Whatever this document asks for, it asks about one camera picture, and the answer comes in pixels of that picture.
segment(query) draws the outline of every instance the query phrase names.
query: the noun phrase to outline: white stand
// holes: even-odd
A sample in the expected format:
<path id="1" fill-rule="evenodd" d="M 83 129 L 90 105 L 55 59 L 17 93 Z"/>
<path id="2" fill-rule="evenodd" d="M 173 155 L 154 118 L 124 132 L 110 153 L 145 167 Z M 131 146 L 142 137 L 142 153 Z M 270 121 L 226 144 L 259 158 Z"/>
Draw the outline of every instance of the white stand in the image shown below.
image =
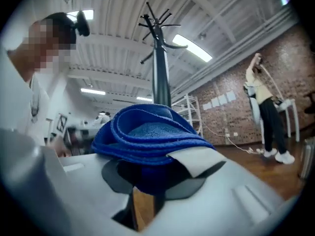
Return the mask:
<path id="1" fill-rule="evenodd" d="M 197 97 L 186 94 L 182 99 L 172 104 L 172 109 L 185 118 L 191 126 L 193 126 L 194 122 L 198 122 L 199 127 L 196 131 L 203 137 L 202 121 Z M 193 113 L 196 113 L 196 118 L 194 119 L 192 118 Z"/>
<path id="2" fill-rule="evenodd" d="M 289 107 L 293 109 L 293 116 L 294 116 L 294 124 L 295 124 L 295 140 L 298 143 L 300 141 L 300 125 L 299 125 L 299 117 L 297 115 L 297 109 L 295 105 L 295 99 L 286 99 L 280 106 L 277 106 L 278 112 L 285 111 L 286 117 L 286 126 L 287 126 L 287 136 L 291 137 L 291 125 L 290 125 L 290 118 L 289 118 Z M 261 141 L 262 144 L 265 144 L 264 139 L 264 124 L 263 120 L 260 119 L 260 129 L 261 129 Z"/>

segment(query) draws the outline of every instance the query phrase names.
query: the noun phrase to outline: ceiling beam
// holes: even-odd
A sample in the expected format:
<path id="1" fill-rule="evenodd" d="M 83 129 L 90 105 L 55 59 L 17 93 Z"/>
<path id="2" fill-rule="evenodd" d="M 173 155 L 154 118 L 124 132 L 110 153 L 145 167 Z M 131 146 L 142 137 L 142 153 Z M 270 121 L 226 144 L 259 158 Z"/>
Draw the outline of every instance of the ceiling beam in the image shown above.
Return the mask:
<path id="1" fill-rule="evenodd" d="M 298 22 L 298 19 L 296 17 L 288 17 L 287 20 L 282 20 L 280 25 L 276 25 L 273 30 L 267 31 L 268 33 L 263 31 L 262 34 L 259 34 L 259 37 L 263 37 L 257 39 L 259 41 L 255 41 L 254 44 L 252 45 L 246 45 L 248 47 L 247 49 L 243 50 L 242 53 L 234 55 L 230 60 L 226 60 L 225 63 L 221 63 L 220 65 L 217 66 L 216 69 L 212 69 L 212 72 L 209 74 L 206 74 L 202 76 L 199 80 L 195 81 L 192 85 L 190 85 L 188 88 L 186 88 L 184 91 L 181 93 L 174 95 L 172 97 L 173 101 L 176 101 L 183 97 L 185 94 L 190 93 L 194 91 L 195 89 L 199 88 L 203 84 L 207 83 L 208 81 L 212 80 L 213 78 L 217 77 L 221 73 L 227 71 L 229 68 L 235 66 L 237 63 L 241 62 L 244 60 L 246 57 L 252 55 L 255 53 L 257 50 L 261 49 L 268 43 L 270 43 L 272 40 L 283 34 L 285 31 L 287 31 L 289 28 L 291 28 L 293 25 L 295 25 Z"/>
<path id="2" fill-rule="evenodd" d="M 192 0 L 194 3 L 198 4 L 207 14 L 212 18 L 215 18 L 216 23 L 222 28 L 225 34 L 228 36 L 232 43 L 236 42 L 235 36 L 232 30 L 229 28 L 227 23 L 224 21 L 222 16 L 218 16 L 217 10 L 208 0 Z"/>
<path id="3" fill-rule="evenodd" d="M 108 104 L 108 103 L 101 103 L 93 101 L 92 104 L 98 108 L 108 109 L 108 110 L 120 110 L 123 109 L 123 106 L 115 105 L 115 104 Z"/>
<path id="4" fill-rule="evenodd" d="M 136 97 L 120 95 L 120 94 L 110 93 L 110 92 L 106 92 L 105 95 L 91 94 L 91 93 L 86 93 L 86 92 L 81 92 L 81 94 L 84 96 L 87 96 L 88 98 L 93 97 L 97 101 L 103 101 L 107 103 L 112 103 L 113 100 L 127 101 L 127 102 L 121 102 L 122 104 L 125 104 L 125 105 L 129 104 L 129 102 L 139 103 L 139 100 L 137 100 Z"/>
<path id="5" fill-rule="evenodd" d="M 142 88 L 142 89 L 149 89 L 149 90 L 152 89 L 152 84 L 150 81 L 141 80 L 141 79 L 137 79 L 137 78 L 125 76 L 125 75 L 120 75 L 120 74 L 107 73 L 107 72 L 71 69 L 68 73 L 68 77 L 74 78 L 74 79 L 91 78 L 96 81 L 123 84 L 123 85 L 128 85 L 128 86 Z"/>
<path id="6" fill-rule="evenodd" d="M 153 49 L 151 45 L 139 43 L 134 40 L 121 38 L 121 37 L 113 37 L 108 35 L 98 35 L 98 34 L 90 34 L 88 37 L 78 37 L 79 44 L 96 44 L 96 45 L 105 45 L 109 47 L 117 47 L 121 49 L 127 49 L 129 51 L 139 53 L 143 56 L 146 56 Z M 171 63 L 175 63 L 176 67 L 186 71 L 187 73 L 194 74 L 196 70 L 187 64 L 186 62 L 177 59 L 172 55 L 167 55 L 167 59 Z"/>
<path id="7" fill-rule="evenodd" d="M 196 72 L 196 74 L 192 75 L 189 79 L 177 85 L 177 87 L 174 90 L 172 90 L 171 94 L 175 95 L 179 91 L 181 91 L 182 88 L 185 87 L 187 83 L 194 84 L 199 79 L 202 79 L 202 77 L 205 77 L 206 73 L 209 74 L 211 72 L 212 67 L 214 65 L 217 65 L 218 63 L 222 63 L 224 60 L 230 58 L 230 56 L 233 53 L 238 52 L 239 50 L 241 50 L 241 48 L 251 45 L 256 38 L 268 32 L 268 29 L 276 28 L 277 26 L 279 26 L 280 22 L 284 22 L 285 20 L 287 20 L 288 15 L 290 15 L 291 13 L 292 13 L 292 10 L 290 7 L 284 7 L 279 13 L 274 15 L 272 18 L 266 21 L 263 25 L 259 26 L 250 34 L 246 35 L 243 39 L 235 43 L 233 46 L 231 46 L 228 50 L 220 54 L 218 57 L 215 57 L 215 59 L 212 59 L 203 68 L 200 68 L 199 71 Z"/>

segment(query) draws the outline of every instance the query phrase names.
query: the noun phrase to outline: black coat rack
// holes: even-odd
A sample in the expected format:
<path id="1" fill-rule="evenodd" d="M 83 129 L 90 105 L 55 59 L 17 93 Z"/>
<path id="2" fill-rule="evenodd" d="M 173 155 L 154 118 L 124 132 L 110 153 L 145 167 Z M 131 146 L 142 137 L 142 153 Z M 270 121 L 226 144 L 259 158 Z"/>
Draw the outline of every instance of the black coat rack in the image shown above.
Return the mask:
<path id="1" fill-rule="evenodd" d="M 149 2 L 146 2 L 146 5 L 150 10 L 152 18 L 150 18 L 148 14 L 144 14 L 143 16 L 140 16 L 140 18 L 143 18 L 147 24 L 145 25 L 139 23 L 138 25 L 149 28 L 150 32 L 146 34 L 142 40 L 145 40 L 151 34 L 154 39 L 154 48 L 148 56 L 140 61 L 140 63 L 144 64 L 145 61 L 153 56 L 153 102 L 155 104 L 171 107 L 169 72 L 165 47 L 171 49 L 182 49 L 187 48 L 188 46 L 175 46 L 167 44 L 164 40 L 162 29 L 164 27 L 180 27 L 181 25 L 164 25 L 165 21 L 172 15 L 172 13 L 168 13 L 169 9 L 157 18 L 155 17 Z"/>

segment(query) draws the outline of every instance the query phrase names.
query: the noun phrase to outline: beige top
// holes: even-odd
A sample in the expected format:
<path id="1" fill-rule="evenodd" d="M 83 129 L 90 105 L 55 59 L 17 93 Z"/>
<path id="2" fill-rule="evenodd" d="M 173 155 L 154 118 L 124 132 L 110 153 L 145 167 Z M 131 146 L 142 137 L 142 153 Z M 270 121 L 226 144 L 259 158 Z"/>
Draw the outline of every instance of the beige top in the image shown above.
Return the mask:
<path id="1" fill-rule="evenodd" d="M 258 104 L 263 103 L 266 99 L 273 96 L 261 80 L 256 78 L 255 73 L 250 67 L 246 70 L 246 80 L 255 87 L 256 100 Z"/>

